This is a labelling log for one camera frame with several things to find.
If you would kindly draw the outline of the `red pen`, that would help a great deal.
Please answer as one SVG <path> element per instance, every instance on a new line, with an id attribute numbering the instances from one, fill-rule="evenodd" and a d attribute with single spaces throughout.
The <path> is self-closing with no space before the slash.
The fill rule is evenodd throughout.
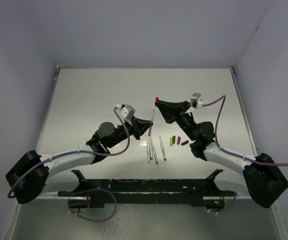
<path id="1" fill-rule="evenodd" d="M 154 121 L 154 114 L 155 114 L 155 110 L 153 109 L 152 111 L 152 117 L 151 117 L 151 125 L 149 127 L 149 130 L 148 130 L 148 136 L 150 137 L 151 136 L 151 132 L 152 132 L 152 126 L 153 126 L 153 121 Z"/>

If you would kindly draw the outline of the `yellow pen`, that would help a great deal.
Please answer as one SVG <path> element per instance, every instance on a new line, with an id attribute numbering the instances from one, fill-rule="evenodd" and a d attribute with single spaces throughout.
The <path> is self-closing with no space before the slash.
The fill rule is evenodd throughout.
<path id="1" fill-rule="evenodd" d="M 150 140 L 149 140 L 149 137 L 147 138 L 147 162 L 148 162 L 148 164 L 151 163 L 151 153 L 150 153 Z"/>

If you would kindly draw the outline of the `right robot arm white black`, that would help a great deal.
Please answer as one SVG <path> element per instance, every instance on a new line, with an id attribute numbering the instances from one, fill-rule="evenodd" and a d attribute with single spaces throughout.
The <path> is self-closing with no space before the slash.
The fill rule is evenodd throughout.
<path id="1" fill-rule="evenodd" d="M 234 172 L 220 172 L 208 181 L 206 190 L 210 195 L 232 191 L 249 195 L 258 205 L 270 208 L 288 189 L 288 180 L 268 154 L 255 156 L 224 149 L 218 142 L 217 125 L 209 121 L 196 123 L 192 110 L 201 107 L 201 102 L 167 102 L 156 98 L 155 106 L 167 124 L 176 123 L 191 140 L 189 147 L 194 157 Z"/>

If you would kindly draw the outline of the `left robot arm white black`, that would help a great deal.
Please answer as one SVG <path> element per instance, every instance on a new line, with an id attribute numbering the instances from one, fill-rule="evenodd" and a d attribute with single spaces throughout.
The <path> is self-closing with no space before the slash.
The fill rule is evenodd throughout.
<path id="1" fill-rule="evenodd" d="M 109 149 L 134 136 L 139 140 L 153 125 L 151 121 L 133 117 L 114 126 L 103 122 L 84 145 L 67 152 L 39 155 L 35 150 L 26 152 L 8 171 L 5 178 L 10 186 L 9 199 L 26 204 L 54 187 L 54 176 L 71 168 L 98 163 L 112 156 Z"/>

